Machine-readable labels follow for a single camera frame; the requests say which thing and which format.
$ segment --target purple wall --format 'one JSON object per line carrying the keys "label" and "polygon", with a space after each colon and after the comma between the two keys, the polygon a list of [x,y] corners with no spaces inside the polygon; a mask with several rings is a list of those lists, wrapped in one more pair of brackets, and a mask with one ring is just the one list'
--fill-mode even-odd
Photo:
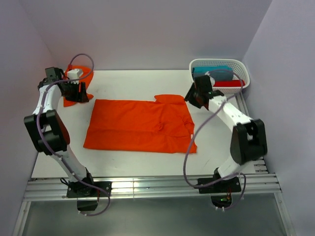
{"label": "purple wall", "polygon": [[315,224],[315,1],[273,0],[245,57],[250,114],[266,125],[276,172],[298,235]]}
{"label": "purple wall", "polygon": [[188,69],[242,59],[271,0],[20,2],[59,66],[84,51],[96,69]]}
{"label": "purple wall", "polygon": [[8,236],[36,157],[23,118],[35,109],[38,82],[53,60],[17,1],[1,1],[0,22],[0,235]]}

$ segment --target orange cloth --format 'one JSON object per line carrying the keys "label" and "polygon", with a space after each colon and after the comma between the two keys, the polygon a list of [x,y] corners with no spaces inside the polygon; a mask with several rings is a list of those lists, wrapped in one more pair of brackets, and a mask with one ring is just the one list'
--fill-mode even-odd
{"label": "orange cloth", "polygon": [[[156,95],[156,101],[95,101],[83,147],[98,150],[186,153],[194,123],[184,98]],[[194,143],[190,153],[196,153]]]}
{"label": "orange cloth", "polygon": [[[79,65],[73,65],[72,69],[82,69],[83,71],[83,75],[81,75],[81,77],[85,76],[86,74],[88,74],[90,72],[90,68],[86,67],[86,66],[79,66]],[[65,75],[67,76],[67,73],[69,71],[69,67],[67,68],[67,70],[65,71]],[[88,89],[92,78],[94,75],[94,71],[86,78],[80,80],[80,82],[85,82],[85,88]],[[91,100],[94,96],[92,94],[87,94],[88,99]],[[65,98],[63,98],[63,106],[64,107],[70,107],[73,106],[74,104],[76,104],[76,102],[71,102],[71,101],[67,101]]]}

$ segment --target small orange cloth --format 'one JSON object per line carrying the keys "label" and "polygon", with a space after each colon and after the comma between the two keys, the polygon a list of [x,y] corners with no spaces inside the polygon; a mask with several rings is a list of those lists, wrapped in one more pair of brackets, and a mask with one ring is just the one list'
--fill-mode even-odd
{"label": "small orange cloth", "polygon": [[[83,147],[98,150],[186,153],[194,123],[180,95],[156,101],[95,101]],[[196,153],[193,143],[190,153]]]}
{"label": "small orange cloth", "polygon": [[[86,66],[80,66],[80,65],[73,65],[72,66],[72,69],[82,69],[83,71],[83,75],[81,75],[81,77],[85,76],[86,74],[88,74],[90,72],[90,68],[86,67]],[[67,76],[67,72],[69,71],[69,68],[67,68],[67,70],[65,71],[65,75]],[[92,81],[92,78],[93,78],[93,75],[94,75],[94,71],[86,78],[80,80],[80,82],[85,82],[85,88],[88,89],[91,81]],[[91,100],[94,96],[92,94],[87,94],[88,96],[88,99]],[[63,106],[64,107],[70,107],[70,106],[73,106],[75,105],[76,102],[71,102],[71,101],[67,101],[65,98],[63,98]]]}

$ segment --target white table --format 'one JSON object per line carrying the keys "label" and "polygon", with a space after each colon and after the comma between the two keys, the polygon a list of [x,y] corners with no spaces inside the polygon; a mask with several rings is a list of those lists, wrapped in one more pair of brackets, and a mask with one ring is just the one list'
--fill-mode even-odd
{"label": "white table", "polygon": [[[188,70],[95,71],[87,89],[94,98],[86,104],[63,107],[59,101],[58,113],[67,127],[71,148],[78,160],[94,177],[147,177],[181,176],[184,154],[164,154],[135,151],[104,151],[83,148],[95,99],[149,100],[156,94],[185,96],[191,86]],[[235,99],[231,100],[237,107]],[[197,128],[210,113],[190,104],[188,108]],[[188,160],[189,175],[211,175],[228,157],[231,133],[215,117],[196,138],[197,154]],[[245,174],[255,174],[252,162],[243,169]],[[40,153],[32,178],[66,177],[65,172],[51,157]]]}

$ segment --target plastic basket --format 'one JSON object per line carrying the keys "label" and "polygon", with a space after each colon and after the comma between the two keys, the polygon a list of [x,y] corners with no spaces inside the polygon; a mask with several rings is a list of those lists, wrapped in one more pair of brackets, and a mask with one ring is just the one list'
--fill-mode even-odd
{"label": "plastic basket", "polygon": [[[190,79],[193,82],[192,69],[195,66],[218,66],[227,65],[233,69],[233,71],[240,76],[242,80],[245,81],[243,88],[250,85],[250,76],[248,75],[247,69],[243,63],[238,60],[233,59],[195,59],[189,64]],[[220,90],[224,94],[238,93],[241,87],[215,87],[215,89]]]}

